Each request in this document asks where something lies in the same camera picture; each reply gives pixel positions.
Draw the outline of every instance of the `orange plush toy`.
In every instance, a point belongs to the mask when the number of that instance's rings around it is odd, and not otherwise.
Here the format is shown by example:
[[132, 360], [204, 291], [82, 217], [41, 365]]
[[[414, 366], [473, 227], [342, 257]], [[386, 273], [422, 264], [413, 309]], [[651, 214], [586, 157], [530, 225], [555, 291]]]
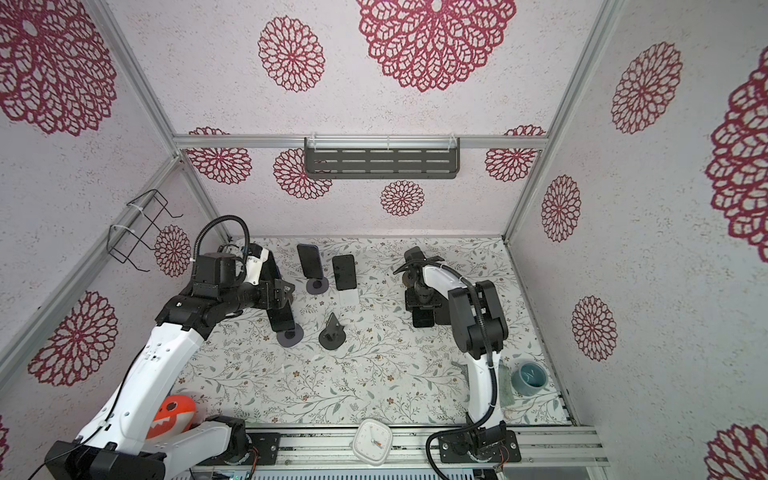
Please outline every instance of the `orange plush toy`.
[[163, 401], [154, 416], [147, 440], [165, 440], [189, 430], [195, 414], [194, 400], [186, 395], [172, 395]]

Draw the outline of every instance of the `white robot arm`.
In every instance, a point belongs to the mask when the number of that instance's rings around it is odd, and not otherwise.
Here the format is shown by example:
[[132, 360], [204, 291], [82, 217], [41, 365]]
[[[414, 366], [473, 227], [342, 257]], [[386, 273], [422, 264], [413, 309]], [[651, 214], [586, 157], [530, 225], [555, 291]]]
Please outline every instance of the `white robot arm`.
[[[440, 263], [442, 258], [425, 258], [418, 247], [408, 250], [405, 260], [395, 273], [404, 273], [406, 309], [412, 313], [413, 325], [450, 325], [456, 346], [468, 363], [468, 426], [444, 433], [467, 437], [466, 453], [472, 458], [487, 458], [507, 438], [498, 405], [498, 365], [508, 329], [496, 288], [488, 280], [473, 284]], [[428, 459], [442, 478], [431, 458], [432, 440], [430, 437], [427, 442]]]
[[261, 308], [274, 331], [295, 328], [289, 301], [293, 285], [280, 279], [269, 250], [251, 243], [246, 252], [240, 275], [235, 263], [242, 260], [231, 253], [196, 256], [190, 284], [158, 314], [147, 344], [111, 398], [74, 442], [56, 442], [48, 451], [45, 465], [56, 480], [170, 480], [210, 457], [236, 461], [245, 456], [244, 421], [223, 415], [167, 441], [146, 438], [179, 373], [227, 316]]

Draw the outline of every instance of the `square white clock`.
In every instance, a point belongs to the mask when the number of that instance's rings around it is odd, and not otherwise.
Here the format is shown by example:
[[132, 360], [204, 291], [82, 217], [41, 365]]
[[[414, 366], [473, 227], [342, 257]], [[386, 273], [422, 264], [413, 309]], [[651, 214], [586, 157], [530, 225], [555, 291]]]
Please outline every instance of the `square white clock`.
[[357, 458], [379, 466], [386, 461], [392, 449], [392, 430], [374, 419], [363, 420], [349, 446]]

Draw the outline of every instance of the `floral patterned table surface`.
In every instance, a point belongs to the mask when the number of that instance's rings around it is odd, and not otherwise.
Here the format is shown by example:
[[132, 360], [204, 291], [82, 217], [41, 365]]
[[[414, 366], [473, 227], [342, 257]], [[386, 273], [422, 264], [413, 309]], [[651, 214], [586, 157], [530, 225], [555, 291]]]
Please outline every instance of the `floral patterned table surface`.
[[[404, 304], [401, 275], [393, 275], [402, 255], [419, 246], [427, 257], [440, 255], [473, 280], [492, 280], [509, 326], [502, 360], [511, 371], [526, 360], [548, 368], [517, 280], [498, 238], [260, 238], [274, 252], [283, 278], [296, 285], [293, 315], [304, 339], [283, 348], [266, 313], [247, 310], [222, 322], [196, 353], [173, 393], [191, 396], [196, 420], [223, 413], [249, 424], [356, 424], [366, 418], [390, 425], [465, 421], [468, 387], [464, 357], [450, 326], [415, 329]], [[298, 243], [316, 244], [331, 287], [322, 295], [306, 292]], [[339, 304], [331, 258], [355, 256], [360, 303]], [[331, 313], [346, 326], [346, 341], [333, 351], [319, 344]], [[504, 408], [514, 425], [570, 425], [551, 380], [535, 397], [515, 394]]]

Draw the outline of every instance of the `red flower pattern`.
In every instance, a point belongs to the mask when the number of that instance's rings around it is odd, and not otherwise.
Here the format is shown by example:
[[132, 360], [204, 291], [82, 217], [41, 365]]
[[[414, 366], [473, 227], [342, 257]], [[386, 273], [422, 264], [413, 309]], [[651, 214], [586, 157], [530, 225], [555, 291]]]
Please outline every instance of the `red flower pattern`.
[[711, 136], [711, 205], [728, 219], [728, 234], [756, 246], [768, 262], [768, 48], [749, 80], [730, 94], [728, 106]]
[[313, 180], [306, 175], [304, 150], [293, 148], [280, 152], [273, 165], [273, 174], [280, 188], [296, 198], [309, 200], [325, 195], [333, 185], [332, 180]]
[[[520, 125], [507, 130], [504, 135], [544, 135], [547, 132], [534, 125]], [[520, 180], [528, 175], [536, 160], [534, 148], [492, 148], [485, 154], [485, 169], [497, 180], [504, 182]]]
[[190, 239], [181, 228], [168, 225], [154, 241], [154, 259], [168, 276], [180, 276], [187, 271], [192, 248]]
[[403, 87], [445, 90], [488, 62], [513, 0], [357, 0], [368, 55]]
[[407, 217], [424, 204], [424, 190], [413, 182], [398, 180], [384, 187], [382, 207], [397, 217]]
[[0, 415], [0, 472], [2, 472], [2, 461], [5, 459], [5, 453], [8, 451], [8, 429], [2, 424], [2, 415]]
[[85, 292], [27, 370], [40, 383], [73, 386], [99, 370], [117, 336], [118, 318], [109, 300]]
[[674, 44], [662, 41], [639, 54], [616, 85], [611, 108], [616, 128], [633, 134], [652, 125], [674, 98], [682, 69]]
[[[202, 127], [190, 135], [229, 135], [218, 128]], [[190, 148], [187, 156], [197, 171], [220, 184], [238, 184], [250, 175], [250, 157], [245, 148]]]
[[0, 104], [46, 134], [98, 130], [117, 95], [109, 50], [77, 0], [4, 0]]
[[768, 432], [760, 425], [731, 425], [707, 443], [707, 480], [768, 478]]
[[555, 178], [541, 202], [541, 224], [553, 242], [570, 237], [581, 215], [581, 197], [574, 179], [568, 175]]
[[597, 297], [579, 300], [571, 319], [576, 344], [589, 358], [598, 362], [607, 359], [616, 348], [616, 322], [608, 305]]
[[314, 87], [326, 69], [317, 37], [295, 18], [274, 18], [266, 24], [259, 39], [259, 57], [270, 78], [290, 91]]

